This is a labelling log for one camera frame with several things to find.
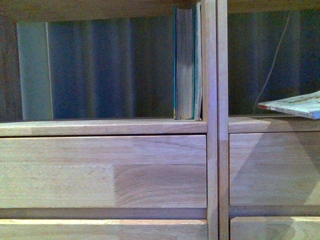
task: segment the book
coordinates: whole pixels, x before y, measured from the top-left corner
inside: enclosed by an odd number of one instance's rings
[[[174,119],[194,118],[195,7],[174,7]]]
[[[202,42],[201,42],[201,2],[195,8],[195,52],[194,52],[194,120],[201,121],[202,110]]]
[[[320,119],[320,91],[281,100],[261,102],[258,103],[258,107],[309,119]]]

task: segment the blue curtain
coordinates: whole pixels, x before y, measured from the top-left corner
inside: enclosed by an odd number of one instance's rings
[[[262,89],[288,11],[228,16],[229,114],[265,114],[254,102]],[[259,102],[320,90],[320,11],[292,11],[274,69]]]

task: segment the wooden bookcase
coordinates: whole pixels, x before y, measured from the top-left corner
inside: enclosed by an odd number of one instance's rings
[[[228,1],[228,13],[319,7],[319,1]],[[218,86],[218,101],[227,97],[228,91]],[[220,118],[227,115],[226,108],[218,107]],[[228,149],[218,146],[220,239],[318,238],[320,122],[283,115],[232,116],[223,138]]]
[[[4,119],[22,115],[16,22],[172,15],[185,3],[2,1]],[[0,123],[2,237],[218,239],[218,154],[228,150],[228,115],[218,115],[228,103],[217,94],[228,86],[227,2],[201,3],[203,121]]]

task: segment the light wood surface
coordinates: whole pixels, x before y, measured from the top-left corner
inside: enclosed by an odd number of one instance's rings
[[[229,133],[320,131],[320,121],[298,116],[229,117]]]
[[[319,9],[319,0],[228,0],[228,13]]]
[[[206,240],[205,220],[0,220],[10,240]]]
[[[190,0],[5,0],[0,15],[17,21],[51,22],[173,15]]]
[[[207,125],[208,239],[218,239],[218,133],[216,0],[201,1],[203,120]]]
[[[19,72],[17,27],[0,14],[0,122],[23,119]]]
[[[205,208],[206,136],[0,138],[0,208]]]
[[[228,9],[217,0],[217,127],[219,240],[229,240]]]
[[[230,240],[317,240],[320,217],[236,217]]]
[[[230,134],[230,204],[318,206],[320,132]]]
[[[0,137],[202,134],[207,123],[174,119],[59,120],[0,123]]]

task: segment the book spine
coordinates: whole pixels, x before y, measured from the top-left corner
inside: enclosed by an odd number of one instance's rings
[[[174,6],[174,29],[173,29],[173,44],[174,44],[174,59],[173,59],[173,118],[178,120],[177,113],[177,6]]]

